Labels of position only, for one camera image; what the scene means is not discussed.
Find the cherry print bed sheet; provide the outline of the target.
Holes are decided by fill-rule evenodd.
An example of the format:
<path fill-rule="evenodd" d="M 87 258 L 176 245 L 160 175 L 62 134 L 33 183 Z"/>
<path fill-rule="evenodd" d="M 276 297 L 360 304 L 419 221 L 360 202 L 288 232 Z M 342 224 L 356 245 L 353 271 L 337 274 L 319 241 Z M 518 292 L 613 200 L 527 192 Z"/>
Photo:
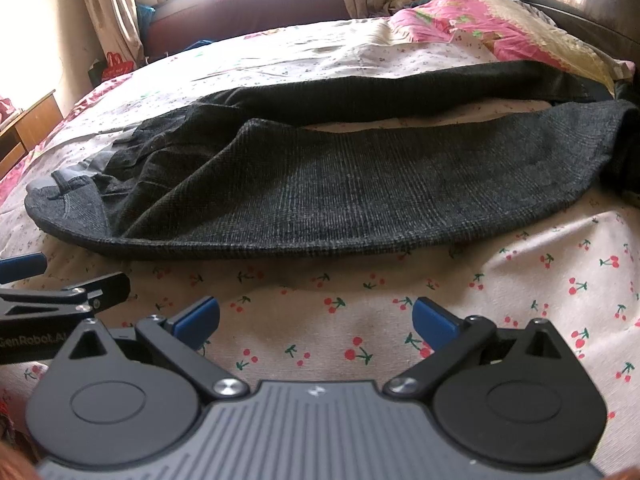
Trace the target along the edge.
<path fill-rule="evenodd" d="M 104 84 L 1 182 L 1 253 L 43 252 L 30 288 L 58 289 L 126 272 L 131 292 L 103 313 L 126 326 L 214 296 L 221 324 L 203 346 L 243 379 L 385 380 L 426 358 L 413 330 L 419 296 L 502 326 L 548 318 L 608 404 L 596 462 L 616 471 L 639 460 L 639 211 L 598 191 L 548 220 L 469 247 L 347 259 L 117 262 L 43 234 L 24 208 L 35 178 L 81 162 L 142 120 L 200 96 L 347 75 L 400 77 L 488 63 L 480 32 L 413 42 L 384 20 L 326 22 L 258 32 L 181 53 Z"/>

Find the beige curtain left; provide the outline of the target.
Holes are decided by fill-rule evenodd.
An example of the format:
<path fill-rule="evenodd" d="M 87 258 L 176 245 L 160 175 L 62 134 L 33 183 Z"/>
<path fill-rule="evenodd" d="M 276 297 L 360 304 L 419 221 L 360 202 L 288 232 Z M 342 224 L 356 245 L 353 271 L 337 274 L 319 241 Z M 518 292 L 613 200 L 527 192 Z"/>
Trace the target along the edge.
<path fill-rule="evenodd" d="M 136 0 L 84 1 L 103 53 L 120 54 L 140 66 L 144 55 Z"/>

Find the wooden nightstand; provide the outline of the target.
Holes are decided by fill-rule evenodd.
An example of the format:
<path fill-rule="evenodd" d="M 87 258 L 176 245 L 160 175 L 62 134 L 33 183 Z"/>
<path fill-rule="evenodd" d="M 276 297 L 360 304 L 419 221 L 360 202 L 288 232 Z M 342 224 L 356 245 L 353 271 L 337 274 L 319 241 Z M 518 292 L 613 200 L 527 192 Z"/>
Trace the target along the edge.
<path fill-rule="evenodd" d="M 9 117 L 1 125 L 0 176 L 5 177 L 62 120 L 54 91 Z"/>

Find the dark grey corduroy pants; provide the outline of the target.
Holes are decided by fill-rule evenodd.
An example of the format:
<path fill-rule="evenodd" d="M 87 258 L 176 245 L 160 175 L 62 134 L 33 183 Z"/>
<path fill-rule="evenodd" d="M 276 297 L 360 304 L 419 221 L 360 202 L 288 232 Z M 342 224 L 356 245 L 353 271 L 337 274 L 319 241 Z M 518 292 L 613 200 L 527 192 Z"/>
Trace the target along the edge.
<path fill-rule="evenodd" d="M 524 228 L 639 187 L 639 111 L 533 61 L 236 88 L 32 182 L 44 232 L 113 258 L 367 255 Z"/>

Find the red plastic bag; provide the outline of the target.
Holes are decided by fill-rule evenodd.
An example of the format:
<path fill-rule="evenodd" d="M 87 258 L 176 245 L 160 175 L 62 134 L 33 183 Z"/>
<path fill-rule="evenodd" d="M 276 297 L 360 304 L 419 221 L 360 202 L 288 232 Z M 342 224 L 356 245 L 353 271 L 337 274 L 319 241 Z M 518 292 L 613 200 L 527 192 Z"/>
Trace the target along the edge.
<path fill-rule="evenodd" d="M 102 72 L 102 81 L 108 81 L 113 78 L 129 74 L 136 69 L 134 61 L 127 61 L 122 58 L 118 52 L 107 52 L 106 67 Z"/>

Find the pink floral pillow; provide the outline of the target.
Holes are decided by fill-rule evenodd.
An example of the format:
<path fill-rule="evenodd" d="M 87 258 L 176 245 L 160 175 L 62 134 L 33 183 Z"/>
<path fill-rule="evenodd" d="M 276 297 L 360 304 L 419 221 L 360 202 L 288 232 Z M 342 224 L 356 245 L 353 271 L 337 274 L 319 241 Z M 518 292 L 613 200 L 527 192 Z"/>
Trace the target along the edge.
<path fill-rule="evenodd" d="M 431 0 L 396 12 L 390 28 L 413 42 L 474 39 L 501 62 L 541 62 L 600 82 L 608 91 L 636 72 L 634 62 L 612 58 L 520 0 Z"/>

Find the maroon window bench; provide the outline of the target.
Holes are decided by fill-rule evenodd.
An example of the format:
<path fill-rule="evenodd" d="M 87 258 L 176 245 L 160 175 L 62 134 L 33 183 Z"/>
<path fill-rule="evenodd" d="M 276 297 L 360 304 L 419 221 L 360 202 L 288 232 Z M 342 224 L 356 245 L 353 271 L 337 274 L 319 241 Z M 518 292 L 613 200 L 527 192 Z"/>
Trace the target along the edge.
<path fill-rule="evenodd" d="M 348 18 L 344 0 L 168 0 L 155 7 L 144 54 L 160 58 L 200 40 Z"/>

